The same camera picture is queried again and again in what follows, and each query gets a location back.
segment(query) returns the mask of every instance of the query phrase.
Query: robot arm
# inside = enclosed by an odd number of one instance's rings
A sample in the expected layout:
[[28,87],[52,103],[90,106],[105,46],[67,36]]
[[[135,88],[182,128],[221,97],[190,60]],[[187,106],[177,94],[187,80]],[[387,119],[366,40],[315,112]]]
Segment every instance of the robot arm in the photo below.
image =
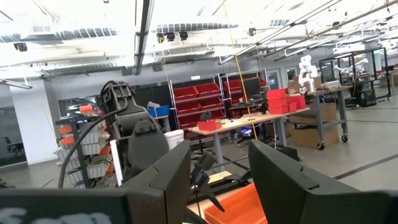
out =
[[[300,85],[300,93],[304,94],[307,91],[315,91],[313,79],[318,76],[317,67],[311,64],[311,55],[302,57],[299,63],[300,74],[298,75],[298,84]],[[308,90],[305,86],[306,83],[310,84]]]

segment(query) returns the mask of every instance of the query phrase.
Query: yellow cable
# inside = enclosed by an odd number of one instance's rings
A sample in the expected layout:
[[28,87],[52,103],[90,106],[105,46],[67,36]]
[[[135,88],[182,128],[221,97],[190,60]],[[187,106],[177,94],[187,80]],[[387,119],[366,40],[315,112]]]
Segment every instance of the yellow cable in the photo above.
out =
[[[224,7],[225,18],[226,18],[226,20],[228,21],[228,13],[227,13],[227,10],[226,10],[225,1],[226,1],[226,0],[224,0],[222,4],[223,4],[223,7]],[[233,39],[233,37],[232,37],[231,28],[229,28],[229,36],[231,37],[231,43],[232,43],[232,45],[233,45],[233,44],[234,44],[234,39]],[[235,55],[234,57],[235,57],[235,61],[236,61],[236,66],[238,67],[239,76],[240,76],[240,78],[241,78],[241,83],[242,83],[242,88],[243,88],[244,99],[246,100],[246,102],[248,102],[248,96],[247,96],[247,94],[246,94],[246,89],[245,89],[245,87],[244,87],[244,82],[243,82],[241,67],[239,66],[238,56]],[[251,122],[251,126],[253,127],[254,137],[257,139],[256,127],[255,127],[255,125],[254,125],[254,122],[253,122],[253,119],[252,119],[252,116],[251,116],[251,113],[250,113],[250,107],[248,107],[248,113],[249,113],[249,119],[250,119],[250,122]]]

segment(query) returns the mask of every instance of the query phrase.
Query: orange bin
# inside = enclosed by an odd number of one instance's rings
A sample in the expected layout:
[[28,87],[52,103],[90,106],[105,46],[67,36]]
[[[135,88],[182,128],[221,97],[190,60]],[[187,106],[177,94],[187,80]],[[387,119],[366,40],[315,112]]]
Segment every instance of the orange bin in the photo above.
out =
[[214,205],[205,209],[209,224],[268,224],[254,184],[229,195],[220,203],[225,212]]

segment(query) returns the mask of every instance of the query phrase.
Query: white wall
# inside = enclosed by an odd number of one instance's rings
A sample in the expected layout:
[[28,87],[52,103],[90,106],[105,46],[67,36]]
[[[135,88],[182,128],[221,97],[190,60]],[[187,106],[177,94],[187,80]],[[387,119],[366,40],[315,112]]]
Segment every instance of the white wall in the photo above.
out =
[[56,136],[43,80],[25,90],[10,87],[28,165],[56,159]]

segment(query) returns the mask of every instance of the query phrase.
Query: computer monitor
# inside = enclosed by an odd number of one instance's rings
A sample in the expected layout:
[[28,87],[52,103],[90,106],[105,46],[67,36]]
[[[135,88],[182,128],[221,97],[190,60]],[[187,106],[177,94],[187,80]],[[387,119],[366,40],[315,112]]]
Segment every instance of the computer monitor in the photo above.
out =
[[258,77],[245,79],[243,80],[243,83],[248,98],[257,98],[257,96],[260,96],[261,86]]

